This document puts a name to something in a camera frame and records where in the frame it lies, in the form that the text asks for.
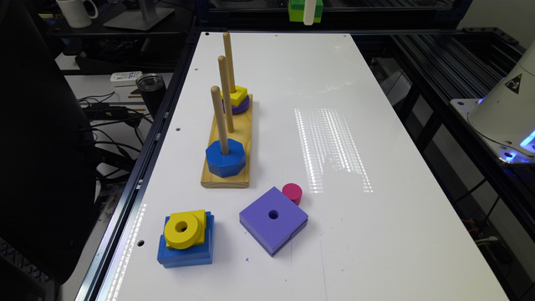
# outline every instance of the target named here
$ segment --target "coffee mug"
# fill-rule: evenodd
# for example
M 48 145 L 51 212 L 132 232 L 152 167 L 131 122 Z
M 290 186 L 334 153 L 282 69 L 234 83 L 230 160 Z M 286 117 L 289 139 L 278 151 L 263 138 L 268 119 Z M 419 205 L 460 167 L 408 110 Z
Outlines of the coffee mug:
M 84 7 L 84 2 L 90 2 L 94 7 L 94 15 L 89 16 Z M 72 28 L 84 28 L 91 25 L 91 20 L 99 16 L 99 10 L 91 0 L 56 0 L 67 19 L 67 23 Z

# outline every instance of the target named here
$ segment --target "pink cylinder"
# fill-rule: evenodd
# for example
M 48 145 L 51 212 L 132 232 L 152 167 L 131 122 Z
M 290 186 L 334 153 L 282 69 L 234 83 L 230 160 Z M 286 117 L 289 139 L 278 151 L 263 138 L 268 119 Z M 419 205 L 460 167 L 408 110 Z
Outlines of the pink cylinder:
M 289 183 L 284 185 L 283 194 L 289 198 L 295 205 L 299 206 L 301 203 L 301 196 L 303 195 L 303 190 L 297 184 Z

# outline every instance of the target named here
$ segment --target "blue light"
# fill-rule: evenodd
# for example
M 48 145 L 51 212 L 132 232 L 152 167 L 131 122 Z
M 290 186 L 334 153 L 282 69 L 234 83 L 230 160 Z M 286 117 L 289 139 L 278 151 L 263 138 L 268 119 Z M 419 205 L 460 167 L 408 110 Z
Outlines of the blue light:
M 533 139 L 535 139 L 535 130 L 530 136 L 528 136 L 526 139 L 524 139 L 524 141 L 522 141 L 520 146 L 525 148 L 525 146 L 529 144 Z
M 513 153 L 512 156 L 505 158 L 505 161 L 511 162 L 517 156 L 517 153 Z

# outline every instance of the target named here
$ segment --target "yellow square block with hole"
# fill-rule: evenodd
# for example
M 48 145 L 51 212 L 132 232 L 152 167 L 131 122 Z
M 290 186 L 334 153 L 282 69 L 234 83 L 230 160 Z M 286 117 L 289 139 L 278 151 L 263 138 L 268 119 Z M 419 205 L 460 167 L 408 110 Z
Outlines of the yellow square block with hole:
M 205 242 L 206 212 L 171 213 L 164 229 L 167 248 L 185 249 Z
M 231 93 L 231 104 L 237 107 L 242 103 L 242 101 L 246 97 L 247 97 L 247 88 L 236 86 L 236 92 Z

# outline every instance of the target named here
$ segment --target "hole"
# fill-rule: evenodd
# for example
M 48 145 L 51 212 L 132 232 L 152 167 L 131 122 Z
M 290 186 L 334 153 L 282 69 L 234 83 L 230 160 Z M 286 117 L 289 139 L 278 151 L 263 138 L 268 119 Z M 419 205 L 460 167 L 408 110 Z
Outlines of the hole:
M 175 226 L 175 230 L 178 232 L 178 233 L 182 233 L 184 232 L 185 230 L 187 230 L 187 223 L 186 222 L 178 222 Z
M 277 212 L 277 210 L 271 210 L 268 215 L 269 215 L 269 218 L 271 218 L 271 219 L 277 219 L 278 212 Z

